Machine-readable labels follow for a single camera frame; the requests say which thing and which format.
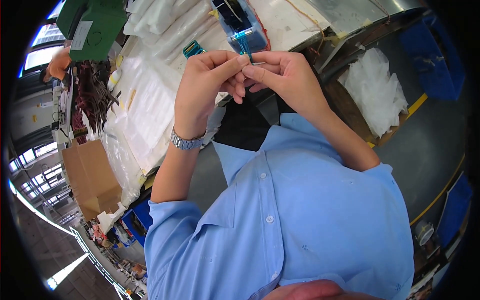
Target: wristwatch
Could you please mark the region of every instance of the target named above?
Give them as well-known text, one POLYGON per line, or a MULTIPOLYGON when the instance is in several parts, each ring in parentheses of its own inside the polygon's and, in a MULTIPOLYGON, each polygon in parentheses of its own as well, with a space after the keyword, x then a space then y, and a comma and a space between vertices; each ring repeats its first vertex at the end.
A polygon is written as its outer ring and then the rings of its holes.
POLYGON ((175 147, 180 150, 189 150, 200 147, 204 141, 206 134, 207 132, 205 131, 205 134, 202 137, 198 137, 193 140, 184 140, 175 133, 174 129, 172 129, 170 141, 175 147))

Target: teal clip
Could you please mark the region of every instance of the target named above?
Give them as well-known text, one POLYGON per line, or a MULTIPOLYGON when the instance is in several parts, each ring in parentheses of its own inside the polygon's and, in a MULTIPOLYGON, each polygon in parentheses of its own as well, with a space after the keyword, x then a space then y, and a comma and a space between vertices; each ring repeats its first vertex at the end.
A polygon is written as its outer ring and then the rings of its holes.
POLYGON ((183 48, 183 55, 188 59, 190 56, 205 53, 204 50, 197 41, 190 42, 185 48, 183 48))
POLYGON ((250 53, 250 48, 248 47, 247 38, 244 31, 240 31, 235 34, 234 37, 237 39, 238 44, 240 45, 240 55, 248 54, 250 57, 250 62, 253 63, 252 54, 250 53))

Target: blue plastic crate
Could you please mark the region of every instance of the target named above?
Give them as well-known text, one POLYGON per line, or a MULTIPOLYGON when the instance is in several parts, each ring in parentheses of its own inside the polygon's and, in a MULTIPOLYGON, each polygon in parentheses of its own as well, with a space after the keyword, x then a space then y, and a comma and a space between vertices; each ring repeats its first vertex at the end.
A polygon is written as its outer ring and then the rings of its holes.
POLYGON ((440 21, 434 16, 425 17, 401 33, 400 41, 412 59, 427 96, 442 100, 458 100, 465 71, 440 21), (429 27, 438 33, 444 46, 444 53, 440 51, 429 27))
POLYGON ((139 232, 137 232, 135 229, 133 229, 132 214, 135 214, 137 216, 137 219, 143 225, 143 227, 145 227, 145 229, 148 230, 150 225, 153 224, 153 219, 150 216, 150 207, 148 206, 148 200, 150 200, 150 199, 145 199, 144 201, 142 201, 140 204, 138 204, 133 209, 128 210, 121 217, 122 221, 128 227, 128 229, 133 234, 133 236, 142 245, 142 247, 145 246, 145 236, 141 235, 139 232))
POLYGON ((444 211, 438 223, 437 235, 442 248, 450 243, 462 226, 472 194, 473 191, 468 184, 467 177, 462 173, 447 192, 444 211))

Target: gray floor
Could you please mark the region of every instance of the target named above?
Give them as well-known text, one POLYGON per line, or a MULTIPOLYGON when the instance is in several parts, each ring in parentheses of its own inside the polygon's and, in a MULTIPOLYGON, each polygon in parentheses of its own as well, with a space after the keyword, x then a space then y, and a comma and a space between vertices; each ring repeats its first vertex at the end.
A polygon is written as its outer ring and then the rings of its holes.
MULTIPOLYGON (((396 34, 372 47, 380 48, 389 58, 390 72, 397 74, 407 102, 412 105, 423 94, 423 89, 396 34)), ((374 148, 381 161, 393 167, 393 176, 405 198, 410 220, 415 219, 444 188, 464 153, 465 114, 470 99, 467 91, 466 82, 457 102, 427 99, 390 141, 374 148)), ((278 112, 273 100, 264 101, 258 107, 265 118, 275 124, 278 112)), ((210 144, 200 152, 189 200, 205 212, 226 186, 218 156, 210 144)), ((436 224, 443 204, 444 197, 425 217, 436 224)))

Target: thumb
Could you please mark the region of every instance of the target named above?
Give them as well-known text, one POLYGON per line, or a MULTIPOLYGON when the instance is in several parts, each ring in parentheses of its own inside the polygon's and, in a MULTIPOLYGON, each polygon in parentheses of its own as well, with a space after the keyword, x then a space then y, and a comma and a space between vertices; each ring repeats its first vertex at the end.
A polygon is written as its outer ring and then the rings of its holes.
POLYGON ((272 73, 264 68, 256 66, 245 66, 241 71, 246 77, 253 79, 258 83, 266 85, 273 91, 277 90, 283 84, 283 76, 272 73))
POLYGON ((222 63, 218 67, 212 69, 210 72, 220 81, 225 82, 230 77, 235 76, 241 71, 243 67, 250 63, 248 55, 239 55, 226 62, 222 63))

